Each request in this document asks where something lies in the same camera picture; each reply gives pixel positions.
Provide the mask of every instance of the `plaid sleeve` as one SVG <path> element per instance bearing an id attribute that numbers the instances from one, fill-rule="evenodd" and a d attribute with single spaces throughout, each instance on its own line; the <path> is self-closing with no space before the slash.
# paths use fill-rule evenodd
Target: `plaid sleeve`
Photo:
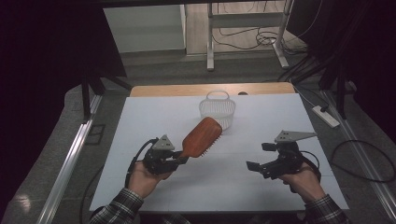
<path id="1" fill-rule="evenodd" d="M 327 194 L 324 198 L 305 205 L 309 223 L 312 224 L 350 224 L 341 208 Z"/>
<path id="2" fill-rule="evenodd" d="M 142 198 L 124 188 L 109 205 L 91 218 L 90 223 L 132 223 L 142 204 Z"/>

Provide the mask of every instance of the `human hand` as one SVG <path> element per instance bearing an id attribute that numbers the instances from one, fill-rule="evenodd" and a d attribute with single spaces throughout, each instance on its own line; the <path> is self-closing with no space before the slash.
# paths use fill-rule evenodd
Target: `human hand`
<path id="1" fill-rule="evenodd" d="M 138 161 L 134 165 L 134 171 L 129 178 L 128 189 L 135 192 L 141 198 L 146 198 L 154 191 L 161 180 L 167 179 L 171 174 L 154 175 L 146 169 L 142 161 Z"/>
<path id="2" fill-rule="evenodd" d="M 305 203 L 321 199 L 326 195 L 313 169 L 305 162 L 302 164 L 299 173 L 281 175 L 278 178 L 283 180 L 284 184 L 291 185 Z"/>

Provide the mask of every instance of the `person's arm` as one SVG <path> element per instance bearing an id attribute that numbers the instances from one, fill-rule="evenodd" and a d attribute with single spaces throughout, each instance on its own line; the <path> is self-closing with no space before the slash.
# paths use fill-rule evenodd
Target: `person's arm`
<path id="1" fill-rule="evenodd" d="M 326 194 L 317 176 L 308 164 L 303 163 L 295 175 L 282 175 L 279 179 L 292 188 L 305 202 L 305 212 L 309 223 L 347 224 L 351 223 L 343 210 Z"/>
<path id="2" fill-rule="evenodd" d="M 132 223 L 143 199 L 154 191 L 161 180 L 170 175 L 171 173 L 153 175 L 138 161 L 129 179 L 128 189 L 122 189 L 109 205 L 92 216 L 90 223 Z"/>

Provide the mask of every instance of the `sleeve cuff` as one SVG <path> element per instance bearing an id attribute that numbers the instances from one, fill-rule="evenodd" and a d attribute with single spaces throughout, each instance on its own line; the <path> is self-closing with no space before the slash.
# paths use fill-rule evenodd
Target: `sleeve cuff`
<path id="1" fill-rule="evenodd" d="M 143 199 L 135 192 L 123 188 L 110 205 L 115 205 L 123 212 L 134 216 L 143 205 Z"/>
<path id="2" fill-rule="evenodd" d="M 335 201 L 325 197 L 305 205 L 306 215 L 313 223 L 348 223 L 348 219 Z"/>

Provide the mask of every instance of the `desk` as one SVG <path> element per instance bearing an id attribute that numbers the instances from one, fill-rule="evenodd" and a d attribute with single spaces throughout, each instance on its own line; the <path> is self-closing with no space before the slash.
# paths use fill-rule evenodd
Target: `desk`
<path id="1" fill-rule="evenodd" d="M 291 93 L 293 88 L 289 83 L 134 88 L 131 92 L 133 97 L 127 98 L 122 110 L 90 209 L 108 204 L 117 195 L 132 157 L 150 138 L 167 134 L 176 150 L 181 150 L 182 139 L 201 119 L 198 104 L 212 88 L 230 91 L 231 99 L 236 102 L 233 125 L 223 132 L 205 156 L 191 158 L 162 181 L 145 199 L 140 212 L 304 210 L 300 196 L 291 193 L 282 181 L 264 179 L 260 174 L 250 172 L 246 166 L 246 161 L 265 163 L 276 159 L 277 153 L 263 152 L 261 143 L 273 143 L 282 129 L 314 131 L 300 96 Z M 251 95 L 235 95 L 240 91 Z M 301 140 L 298 145 L 317 155 L 323 188 L 341 208 L 346 209 L 347 204 L 318 139 Z"/>

